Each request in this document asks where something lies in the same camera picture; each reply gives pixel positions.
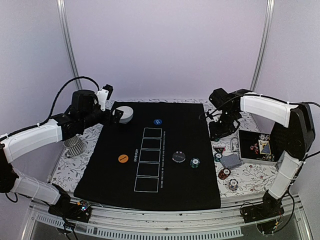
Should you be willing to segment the blue small blind button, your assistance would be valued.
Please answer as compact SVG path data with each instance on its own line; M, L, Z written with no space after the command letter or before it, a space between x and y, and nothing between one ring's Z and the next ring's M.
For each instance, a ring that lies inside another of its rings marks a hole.
M162 123L163 123L163 121L161 119L159 119L159 118L157 118L157 119L155 119L153 121L153 124L156 125L156 126L160 126Z

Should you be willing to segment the orange big blind button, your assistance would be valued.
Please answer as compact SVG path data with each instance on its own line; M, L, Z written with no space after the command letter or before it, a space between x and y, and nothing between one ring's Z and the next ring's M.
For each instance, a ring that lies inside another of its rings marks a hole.
M120 163L122 163L122 164L127 163L128 160L129 160L129 157L128 157L128 155L126 155L126 154L121 154L121 155L118 157L118 161L119 161Z

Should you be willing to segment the teal poker chip stack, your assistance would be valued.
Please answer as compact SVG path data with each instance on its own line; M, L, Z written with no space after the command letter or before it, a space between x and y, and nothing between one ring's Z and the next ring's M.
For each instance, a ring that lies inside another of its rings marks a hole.
M189 163L189 164L190 164L190 167L193 168L193 169L198 168L199 165L200 165L200 159L194 157L194 158L192 158L192 159L190 160L190 163Z

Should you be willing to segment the black dealer button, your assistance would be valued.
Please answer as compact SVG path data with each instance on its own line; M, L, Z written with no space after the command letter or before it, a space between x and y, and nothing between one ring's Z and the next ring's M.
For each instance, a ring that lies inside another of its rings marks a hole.
M186 160L186 155L182 151L176 151L172 154L172 160L175 163L183 163Z

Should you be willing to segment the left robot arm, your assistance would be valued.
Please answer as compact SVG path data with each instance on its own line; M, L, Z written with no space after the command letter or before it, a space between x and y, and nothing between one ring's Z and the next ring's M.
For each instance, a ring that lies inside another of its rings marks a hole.
M46 202L63 217L74 213L71 197L60 186L30 177L12 166L17 158L43 146L64 142L97 124L120 121L123 111L106 109L113 87L105 85L97 92L78 90L72 94L71 105L64 113L49 115L43 123L4 134L0 138L0 192L14 193Z

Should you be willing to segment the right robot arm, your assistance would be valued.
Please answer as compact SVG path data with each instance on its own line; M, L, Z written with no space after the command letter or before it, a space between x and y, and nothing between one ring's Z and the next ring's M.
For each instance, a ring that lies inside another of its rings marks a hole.
M241 112L274 122L270 139L275 146L271 153L282 163L258 208L262 218L269 218L278 210L283 196L310 157L308 151L316 138L311 102L285 102L247 89L227 93L223 88L215 89L209 101L220 111L219 119L209 123L210 139L215 142L235 133L238 127L234 123L241 117Z

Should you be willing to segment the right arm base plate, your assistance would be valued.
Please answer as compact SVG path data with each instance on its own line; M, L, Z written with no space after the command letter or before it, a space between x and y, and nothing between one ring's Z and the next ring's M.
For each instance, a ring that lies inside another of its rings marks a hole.
M264 200L260 204L250 203L240 207L240 215L245 223L256 222L273 217L280 217L284 214L281 200Z

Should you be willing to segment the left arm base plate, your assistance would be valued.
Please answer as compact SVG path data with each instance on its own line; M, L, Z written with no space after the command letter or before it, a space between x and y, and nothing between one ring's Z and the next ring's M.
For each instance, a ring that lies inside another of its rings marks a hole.
M92 207L84 201L72 203L69 201L57 202L50 205L48 213L67 220L88 223L92 213Z

